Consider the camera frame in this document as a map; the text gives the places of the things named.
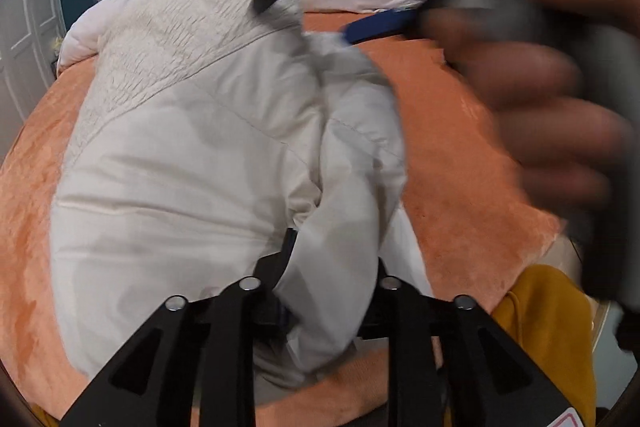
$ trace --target orange blanket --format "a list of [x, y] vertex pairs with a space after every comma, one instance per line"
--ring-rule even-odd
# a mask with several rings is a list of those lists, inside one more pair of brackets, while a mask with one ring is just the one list
[[[310, 14], [336, 30], [359, 16]], [[526, 205], [511, 161], [494, 148], [484, 108], [442, 67], [425, 41], [383, 39], [360, 47], [393, 82], [406, 135], [404, 204], [435, 294], [469, 293], [493, 309], [553, 241], [555, 219]], [[86, 385], [70, 367], [53, 313], [49, 205], [66, 143], [94, 76], [95, 59], [66, 70], [30, 116], [0, 173], [0, 359], [27, 400], [61, 417]], [[386, 353], [345, 365], [324, 382], [258, 411], [258, 425], [332, 427], [383, 403]]]

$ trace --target hand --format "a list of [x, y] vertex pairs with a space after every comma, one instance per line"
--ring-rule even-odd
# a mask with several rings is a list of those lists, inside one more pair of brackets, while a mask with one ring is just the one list
[[[536, 1], [614, 20], [640, 35], [640, 0]], [[580, 73], [569, 57], [537, 44], [482, 42], [466, 15], [451, 9], [427, 12], [422, 28], [494, 112], [498, 135], [521, 165], [520, 181], [532, 204], [561, 212], [607, 202], [609, 183], [602, 172], [620, 161], [631, 129], [610, 110], [572, 96]]]

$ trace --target bed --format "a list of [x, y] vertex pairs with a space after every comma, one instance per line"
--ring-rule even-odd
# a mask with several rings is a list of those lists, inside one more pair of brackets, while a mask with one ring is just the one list
[[[362, 17], [308, 13], [309, 30], [335, 31]], [[404, 206], [414, 226], [436, 296], [474, 295], [493, 309], [528, 264], [558, 233], [558, 222], [527, 205], [513, 165], [492, 145], [487, 111], [442, 64], [428, 41], [396, 38], [360, 48], [391, 79], [399, 98], [408, 149]], [[0, 219], [7, 257], [0, 275], [0, 357], [20, 391], [61, 417], [86, 386], [66, 360], [54, 317], [48, 258], [48, 210], [79, 107], [94, 76], [96, 57], [61, 68], [58, 81], [25, 124], [0, 177]], [[382, 404], [386, 353], [373, 352], [291, 399], [297, 411], [324, 410], [318, 427]], [[281, 409], [258, 411], [273, 425]]]

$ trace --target metal screw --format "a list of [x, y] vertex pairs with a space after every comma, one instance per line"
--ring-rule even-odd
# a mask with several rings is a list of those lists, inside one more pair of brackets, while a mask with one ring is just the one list
[[385, 277], [381, 282], [380, 286], [382, 286], [385, 290], [397, 290], [402, 283], [397, 277]]
[[260, 284], [262, 282], [256, 277], [245, 277], [240, 281], [240, 287], [246, 291], [255, 290], [260, 287]]
[[476, 300], [469, 295], [458, 295], [453, 299], [453, 304], [459, 310], [472, 310], [478, 305]]
[[174, 295], [173, 297], [169, 297], [166, 301], [164, 301], [164, 305], [169, 311], [177, 312], [187, 305], [187, 299], [185, 299], [182, 295]]

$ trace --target white down jacket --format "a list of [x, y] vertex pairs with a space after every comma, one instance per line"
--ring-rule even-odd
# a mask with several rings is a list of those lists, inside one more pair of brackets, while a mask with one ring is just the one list
[[306, 34], [296, 0], [131, 0], [95, 80], [51, 209], [56, 314], [94, 376], [168, 297], [216, 295], [299, 231], [276, 291], [309, 372], [348, 347], [381, 255], [430, 291], [399, 201], [396, 100], [337, 34]]

